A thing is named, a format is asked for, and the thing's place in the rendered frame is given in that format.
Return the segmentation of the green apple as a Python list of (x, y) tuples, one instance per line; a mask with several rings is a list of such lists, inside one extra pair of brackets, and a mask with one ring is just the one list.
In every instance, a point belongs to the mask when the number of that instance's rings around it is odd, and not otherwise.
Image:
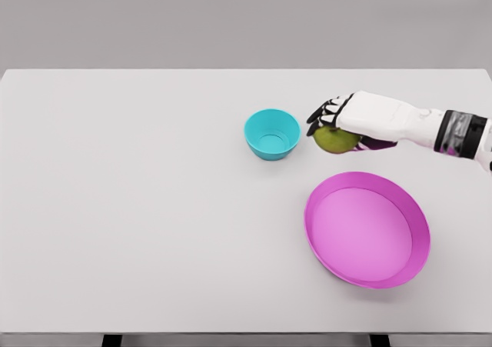
[(361, 136), (358, 134), (329, 126), (316, 130), (313, 137), (321, 149), (332, 154), (343, 154), (352, 151), (361, 140)]

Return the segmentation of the blue bowl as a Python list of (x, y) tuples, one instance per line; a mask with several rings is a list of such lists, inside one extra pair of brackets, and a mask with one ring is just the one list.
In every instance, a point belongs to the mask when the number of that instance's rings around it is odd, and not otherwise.
[(290, 113), (267, 108), (252, 114), (244, 124), (244, 137), (251, 151), (265, 161), (287, 157), (301, 138), (301, 127)]

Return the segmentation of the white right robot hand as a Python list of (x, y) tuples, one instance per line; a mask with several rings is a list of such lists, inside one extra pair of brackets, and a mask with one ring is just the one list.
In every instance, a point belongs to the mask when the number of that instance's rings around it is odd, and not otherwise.
[(407, 123), (416, 112), (395, 98), (358, 91), (322, 103), (307, 119), (307, 136), (328, 127), (359, 135), (356, 151), (393, 148), (407, 136)]

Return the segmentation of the pink plate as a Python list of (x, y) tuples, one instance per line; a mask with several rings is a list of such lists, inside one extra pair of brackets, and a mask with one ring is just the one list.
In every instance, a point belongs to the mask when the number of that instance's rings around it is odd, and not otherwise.
[(430, 227), (415, 199), (368, 172), (343, 172), (321, 182), (307, 199), (304, 230), (327, 270), (366, 289), (411, 281), (431, 251)]

